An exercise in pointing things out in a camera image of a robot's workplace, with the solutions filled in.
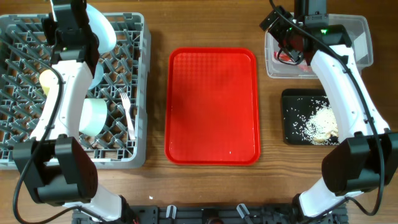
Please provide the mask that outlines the red snack wrapper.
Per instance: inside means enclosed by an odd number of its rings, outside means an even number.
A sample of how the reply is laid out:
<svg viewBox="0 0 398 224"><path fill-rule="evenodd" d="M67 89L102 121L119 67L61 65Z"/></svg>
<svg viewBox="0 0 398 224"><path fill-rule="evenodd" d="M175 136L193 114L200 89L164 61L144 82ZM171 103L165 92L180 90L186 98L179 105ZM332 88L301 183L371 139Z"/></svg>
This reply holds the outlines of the red snack wrapper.
<svg viewBox="0 0 398 224"><path fill-rule="evenodd" d="M274 52L274 58L279 61L282 64L285 65L292 65L294 68L299 69L302 72L311 72L312 68L311 66L307 65L307 62L305 59L303 59L302 62L300 62L298 65L294 63L294 61L283 51L279 54L278 52Z"/></svg>

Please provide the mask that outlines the large light blue plate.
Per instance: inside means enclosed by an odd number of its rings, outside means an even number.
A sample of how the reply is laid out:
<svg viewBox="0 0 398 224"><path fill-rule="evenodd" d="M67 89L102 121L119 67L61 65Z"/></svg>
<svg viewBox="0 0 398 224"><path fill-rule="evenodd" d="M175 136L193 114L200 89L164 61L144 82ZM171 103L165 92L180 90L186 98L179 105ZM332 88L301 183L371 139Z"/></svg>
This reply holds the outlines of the large light blue plate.
<svg viewBox="0 0 398 224"><path fill-rule="evenodd" d="M116 46L117 38L111 23L99 10L89 4L86 6L86 13L91 30L99 40L98 52L105 54L112 51Z"/></svg>

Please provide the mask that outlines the yellow plastic cup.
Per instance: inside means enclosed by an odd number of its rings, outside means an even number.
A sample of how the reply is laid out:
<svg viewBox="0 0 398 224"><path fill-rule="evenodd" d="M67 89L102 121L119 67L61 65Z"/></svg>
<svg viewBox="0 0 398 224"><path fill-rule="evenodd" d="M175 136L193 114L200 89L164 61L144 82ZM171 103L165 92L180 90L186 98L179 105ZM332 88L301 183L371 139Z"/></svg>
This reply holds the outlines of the yellow plastic cup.
<svg viewBox="0 0 398 224"><path fill-rule="evenodd" d="M39 82L46 96L53 87L58 88L58 78L51 70L44 70L39 76Z"/></svg>

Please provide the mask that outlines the mint green bowl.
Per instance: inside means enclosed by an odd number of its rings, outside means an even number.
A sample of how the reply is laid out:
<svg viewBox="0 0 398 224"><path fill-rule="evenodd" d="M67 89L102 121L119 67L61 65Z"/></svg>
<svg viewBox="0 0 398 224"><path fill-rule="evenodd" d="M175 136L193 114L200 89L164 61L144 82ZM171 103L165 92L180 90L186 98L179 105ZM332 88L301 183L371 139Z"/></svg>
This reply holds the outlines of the mint green bowl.
<svg viewBox="0 0 398 224"><path fill-rule="evenodd" d="M83 102L79 132L97 136L105 125L108 115L107 105L102 98L86 98Z"/></svg>

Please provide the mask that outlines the white plastic fork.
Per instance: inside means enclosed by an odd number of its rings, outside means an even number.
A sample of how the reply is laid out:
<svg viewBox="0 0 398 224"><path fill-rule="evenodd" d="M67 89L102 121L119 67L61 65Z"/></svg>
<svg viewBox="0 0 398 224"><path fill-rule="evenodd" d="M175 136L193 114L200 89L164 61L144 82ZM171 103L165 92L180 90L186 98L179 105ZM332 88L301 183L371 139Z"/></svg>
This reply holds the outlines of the white plastic fork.
<svg viewBox="0 0 398 224"><path fill-rule="evenodd" d="M130 114L131 102L125 92L120 92L120 96L121 96L123 108L125 110L128 135L130 137L130 140L135 141L136 140L135 130L134 130L134 125L132 123L131 114Z"/></svg>

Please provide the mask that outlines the small light blue plate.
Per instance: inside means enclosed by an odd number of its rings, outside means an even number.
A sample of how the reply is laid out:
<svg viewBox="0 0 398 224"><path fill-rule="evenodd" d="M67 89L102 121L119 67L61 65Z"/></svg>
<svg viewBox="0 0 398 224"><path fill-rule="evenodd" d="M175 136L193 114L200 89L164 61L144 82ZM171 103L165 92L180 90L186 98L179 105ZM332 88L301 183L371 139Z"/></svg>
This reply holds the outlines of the small light blue plate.
<svg viewBox="0 0 398 224"><path fill-rule="evenodd" d="M102 79L103 79L103 75L104 75L104 68L102 66L102 64L100 64L99 62L96 65L95 68L95 75L94 78L91 82L91 85L88 87L89 90L92 90L93 88L95 88L98 84L101 83Z"/></svg>

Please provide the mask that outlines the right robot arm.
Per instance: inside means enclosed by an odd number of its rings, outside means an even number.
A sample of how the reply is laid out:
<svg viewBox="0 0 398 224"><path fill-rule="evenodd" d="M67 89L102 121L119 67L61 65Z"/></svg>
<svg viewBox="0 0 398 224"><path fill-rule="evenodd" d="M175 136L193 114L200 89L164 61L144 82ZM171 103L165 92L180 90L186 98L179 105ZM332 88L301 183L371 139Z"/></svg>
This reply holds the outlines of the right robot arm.
<svg viewBox="0 0 398 224"><path fill-rule="evenodd" d="M260 27L275 38L292 65L305 62L311 67L338 127L339 144L323 159L321 179L294 197L295 219L322 220L373 190L377 199L370 215L375 215L397 170L397 134L371 100L346 28L329 23L325 1L296 1L294 13L273 6Z"/></svg>

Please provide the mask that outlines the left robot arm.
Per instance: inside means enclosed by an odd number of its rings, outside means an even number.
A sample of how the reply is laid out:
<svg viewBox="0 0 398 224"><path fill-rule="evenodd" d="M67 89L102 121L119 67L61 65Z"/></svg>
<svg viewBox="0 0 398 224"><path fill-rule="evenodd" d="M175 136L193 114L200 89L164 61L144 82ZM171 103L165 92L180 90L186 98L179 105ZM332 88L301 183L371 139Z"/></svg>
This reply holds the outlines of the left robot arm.
<svg viewBox="0 0 398 224"><path fill-rule="evenodd" d="M13 147L18 185L25 185L38 204L77 210L101 223L138 223L126 199L99 184L96 166L77 139L100 44L109 40L105 29L90 25L94 14L87 7L86 1L53 1L42 20L53 47L47 68L55 84L30 139Z"/></svg>

